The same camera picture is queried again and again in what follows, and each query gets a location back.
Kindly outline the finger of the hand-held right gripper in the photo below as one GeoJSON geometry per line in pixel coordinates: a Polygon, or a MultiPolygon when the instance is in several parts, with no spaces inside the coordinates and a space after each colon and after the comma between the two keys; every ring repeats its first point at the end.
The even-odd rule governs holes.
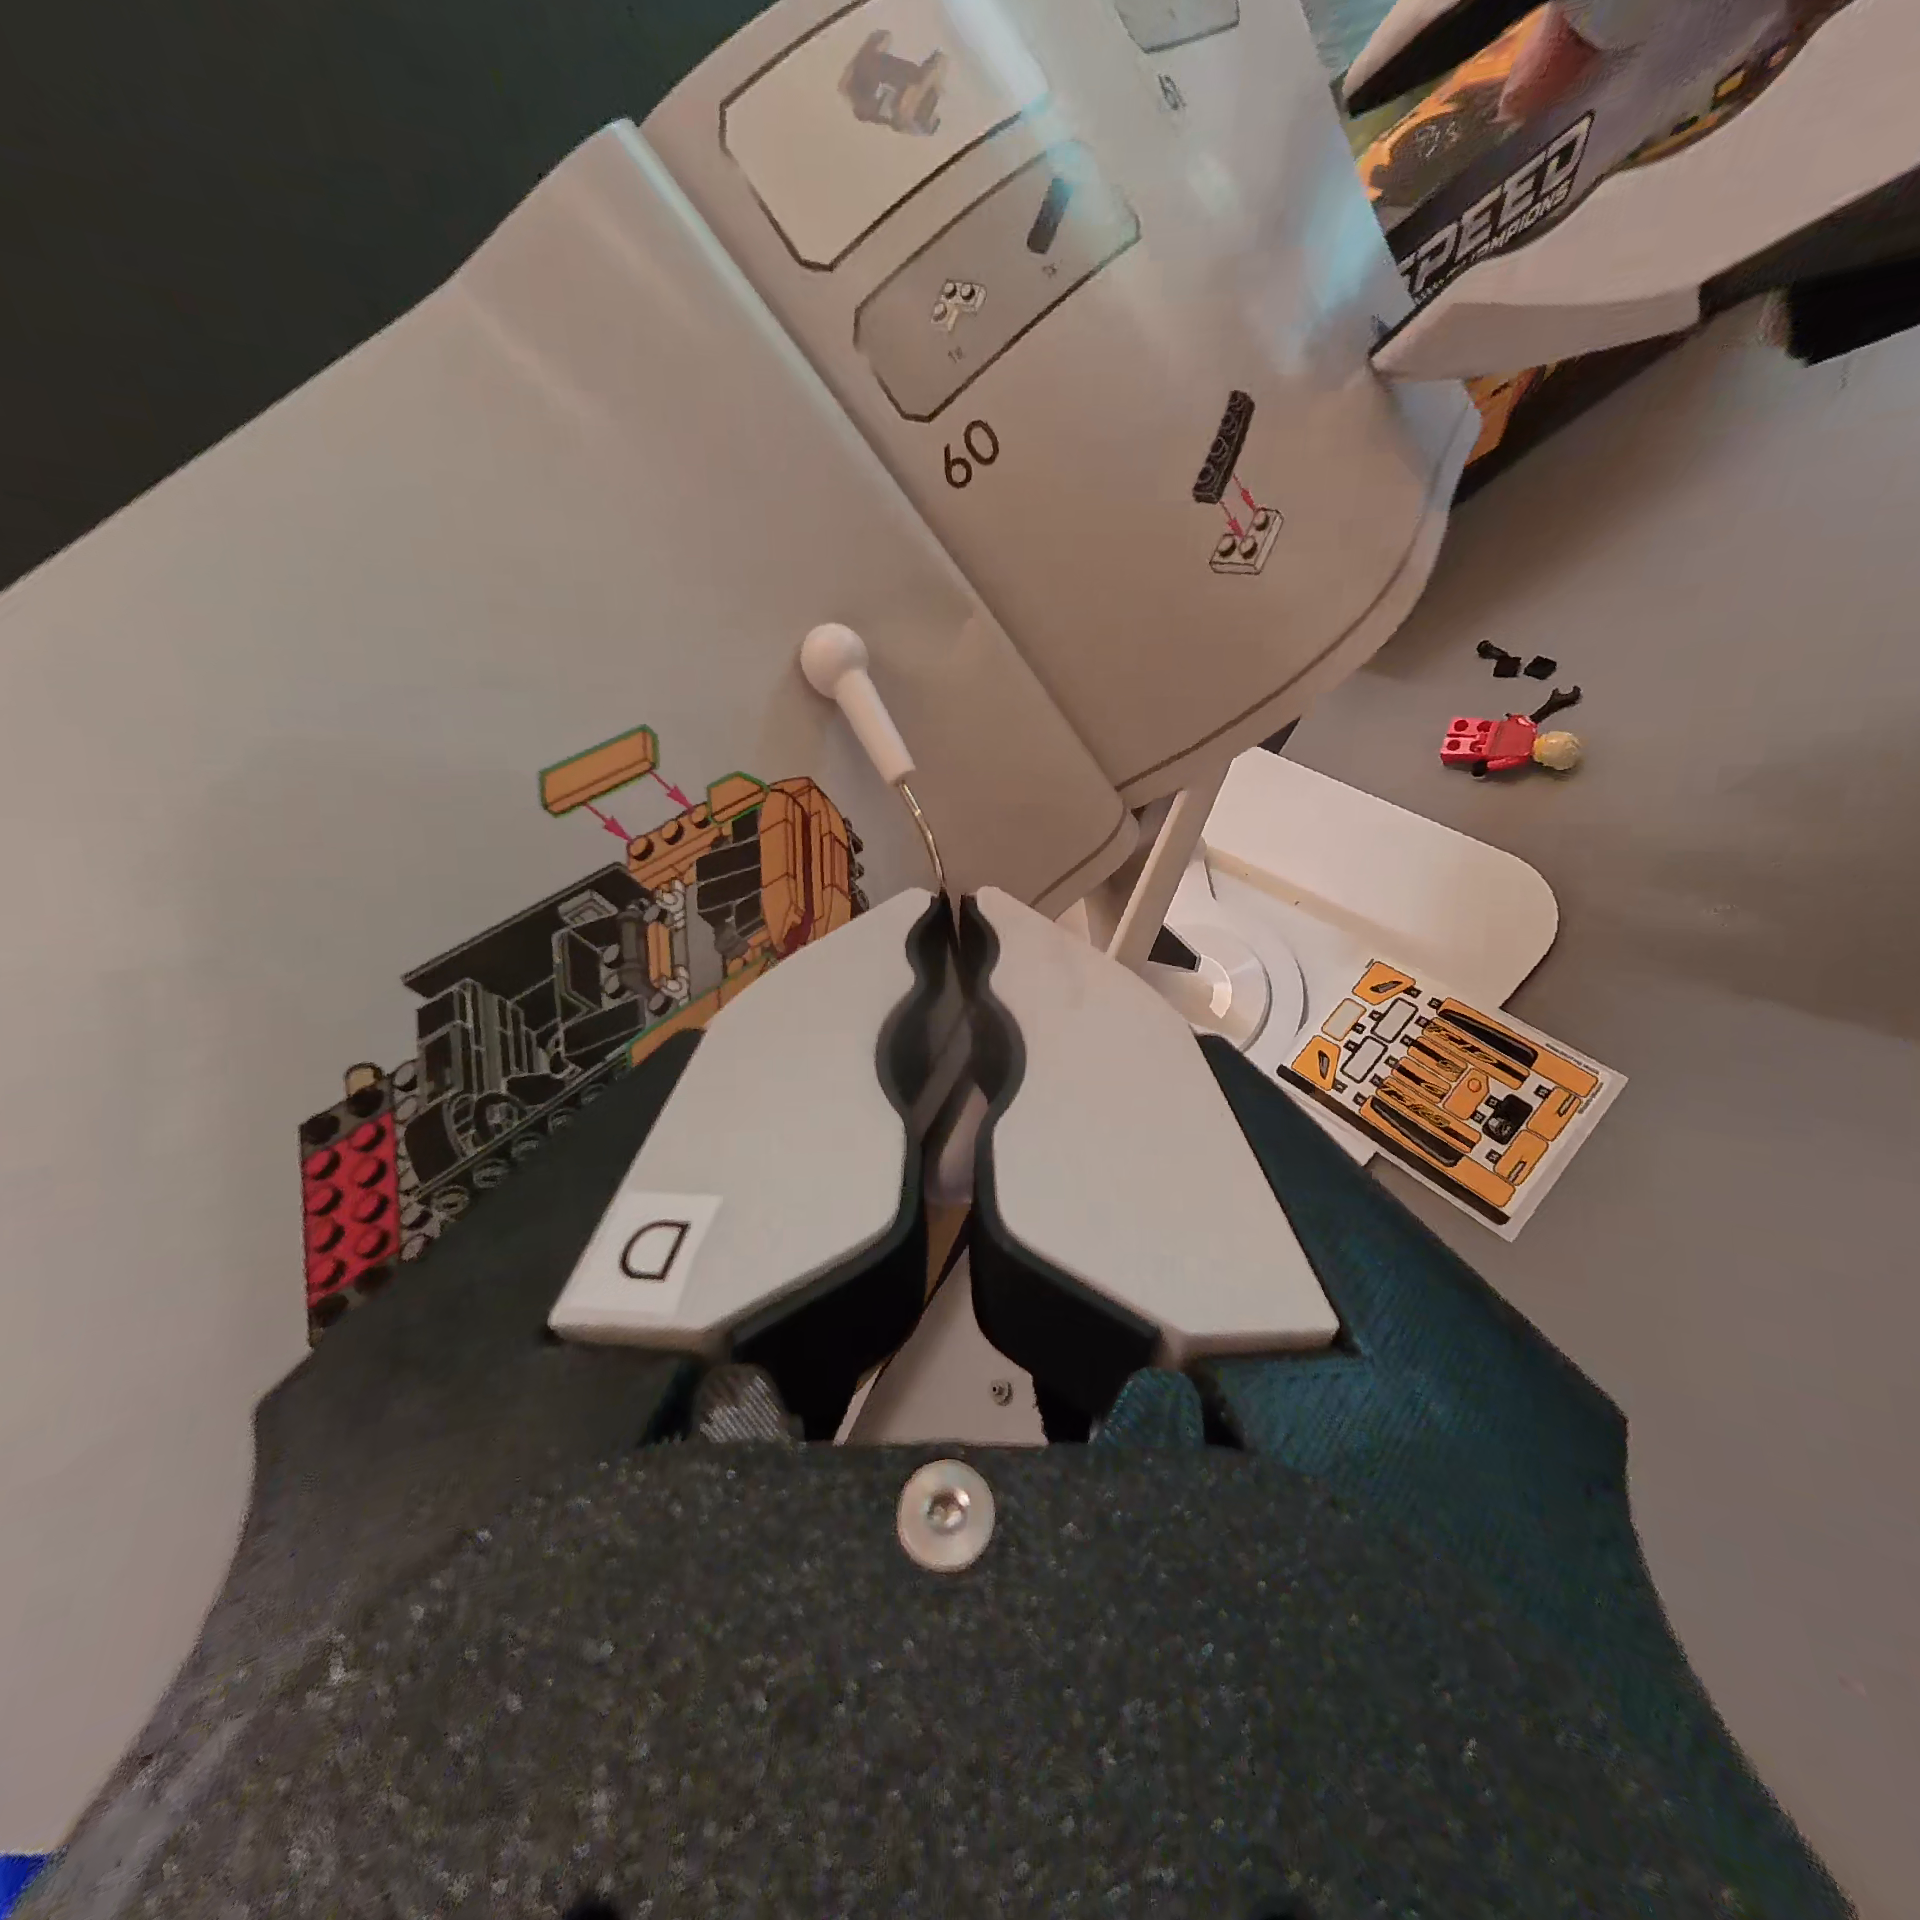
{"type": "Polygon", "coordinates": [[[1918,8],[1836,4],[1674,173],[1612,177],[1464,296],[1396,323],[1385,379],[1478,379],[1692,333],[1710,278],[1848,208],[1916,210],[1918,8]]]}
{"type": "Polygon", "coordinates": [[[1365,115],[1444,80],[1535,10],[1535,2],[1394,4],[1339,82],[1343,113],[1365,115]]]}

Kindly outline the orange lego sticker sheet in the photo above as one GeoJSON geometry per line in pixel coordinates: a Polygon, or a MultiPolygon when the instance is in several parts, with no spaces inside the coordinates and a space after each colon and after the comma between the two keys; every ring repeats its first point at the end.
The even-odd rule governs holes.
{"type": "Polygon", "coordinates": [[[1400,1165],[1503,1241],[1523,1233],[1628,1084],[1379,955],[1309,991],[1270,1068],[1333,1136],[1400,1165]]]}

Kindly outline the person's right hand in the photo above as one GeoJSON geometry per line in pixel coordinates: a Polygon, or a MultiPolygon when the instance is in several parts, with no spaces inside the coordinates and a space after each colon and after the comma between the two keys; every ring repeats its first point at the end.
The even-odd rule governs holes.
{"type": "Polygon", "coordinates": [[[1517,127],[1549,111],[1587,86],[1601,66],[1603,50],[1585,36],[1571,8],[1545,4],[1507,70],[1498,101],[1500,125],[1517,127]]]}

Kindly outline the white book stand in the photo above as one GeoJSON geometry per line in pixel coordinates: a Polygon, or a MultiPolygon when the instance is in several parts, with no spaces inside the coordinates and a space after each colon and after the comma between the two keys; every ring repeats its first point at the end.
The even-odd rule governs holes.
{"type": "MultiPolygon", "coordinates": [[[[937,839],[909,787],[917,771],[913,755],[871,680],[863,638],[838,623],[816,626],[800,644],[798,666],[812,692],[840,710],[877,777],[899,793],[937,892],[957,914],[937,839]]],[[[1151,957],[1181,884],[1190,870],[1204,868],[1204,829],[1228,769],[1230,761],[1218,761],[1177,791],[1159,815],[1139,876],[1099,888],[1085,916],[1091,947],[1139,973],[1196,1033],[1216,1035],[1244,1052],[1272,1013],[1270,973],[1260,955],[1242,938],[1228,936],[1222,949],[1194,946],[1190,971],[1151,957]]]]}

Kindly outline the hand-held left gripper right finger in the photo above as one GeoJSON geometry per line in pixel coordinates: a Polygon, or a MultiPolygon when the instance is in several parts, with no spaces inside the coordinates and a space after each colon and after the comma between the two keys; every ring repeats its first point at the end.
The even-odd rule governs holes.
{"type": "Polygon", "coordinates": [[[1143,1370],[1319,1354],[1335,1308],[1222,1090],[1230,1049],[1002,892],[959,910],[972,1316],[1079,1443],[1143,1370]]]}

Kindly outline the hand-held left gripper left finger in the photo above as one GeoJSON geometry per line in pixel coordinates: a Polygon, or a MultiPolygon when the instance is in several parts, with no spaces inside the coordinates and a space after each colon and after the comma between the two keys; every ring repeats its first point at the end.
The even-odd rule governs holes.
{"type": "Polygon", "coordinates": [[[923,1312],[927,1140],[961,1078],[951,904],[907,888],[695,1035],[548,1330],[758,1368],[832,1441],[923,1312]]]}

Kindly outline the lego set box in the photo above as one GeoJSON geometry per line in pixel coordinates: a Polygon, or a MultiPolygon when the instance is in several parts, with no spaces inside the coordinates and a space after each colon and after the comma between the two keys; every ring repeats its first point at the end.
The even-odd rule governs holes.
{"type": "Polygon", "coordinates": [[[1498,101],[1545,4],[1367,149],[1361,179],[1416,317],[1513,260],[1603,181],[1662,169],[1749,109],[1836,4],[1567,4],[1603,50],[1587,86],[1517,125],[1498,101]]]}

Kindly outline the lego instruction booklet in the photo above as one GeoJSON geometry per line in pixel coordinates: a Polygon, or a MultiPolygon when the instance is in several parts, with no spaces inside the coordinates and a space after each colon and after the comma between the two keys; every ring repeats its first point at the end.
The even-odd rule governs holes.
{"type": "Polygon", "coordinates": [[[1478,432],[1297,4],[764,4],[4,589],[4,1853],[354,1322],[588,1102],[931,886],[1058,910],[1369,660],[1478,432]]]}

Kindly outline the black backdrop panel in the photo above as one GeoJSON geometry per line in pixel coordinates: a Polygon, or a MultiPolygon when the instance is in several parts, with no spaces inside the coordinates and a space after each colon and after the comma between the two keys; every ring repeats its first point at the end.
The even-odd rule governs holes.
{"type": "Polygon", "coordinates": [[[437,286],[754,2],[6,2],[2,583],[437,286]]]}

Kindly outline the red lego minifigure parts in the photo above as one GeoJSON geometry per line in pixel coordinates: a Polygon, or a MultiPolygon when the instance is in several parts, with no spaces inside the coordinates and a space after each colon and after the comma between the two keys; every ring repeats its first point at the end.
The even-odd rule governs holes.
{"type": "Polygon", "coordinates": [[[1523,714],[1450,720],[1438,761],[1444,769],[1488,781],[1521,771],[1569,775],[1585,757],[1579,737],[1523,714]]]}

